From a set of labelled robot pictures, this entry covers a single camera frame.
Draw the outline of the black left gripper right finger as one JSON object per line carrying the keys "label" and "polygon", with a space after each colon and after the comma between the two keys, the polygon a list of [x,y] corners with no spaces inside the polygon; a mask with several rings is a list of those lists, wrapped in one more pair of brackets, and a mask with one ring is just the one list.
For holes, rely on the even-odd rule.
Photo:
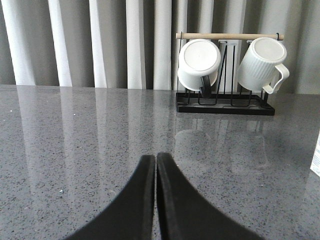
{"label": "black left gripper right finger", "polygon": [[163,240],[260,240],[211,205],[169,153],[157,154],[157,208]]}

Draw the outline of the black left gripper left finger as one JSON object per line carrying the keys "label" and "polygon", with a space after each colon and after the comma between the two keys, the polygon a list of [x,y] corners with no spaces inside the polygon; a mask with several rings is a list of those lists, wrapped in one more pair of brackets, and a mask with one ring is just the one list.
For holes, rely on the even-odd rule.
{"label": "black left gripper left finger", "polygon": [[68,240],[150,240],[155,202],[155,157],[143,155],[119,195]]}

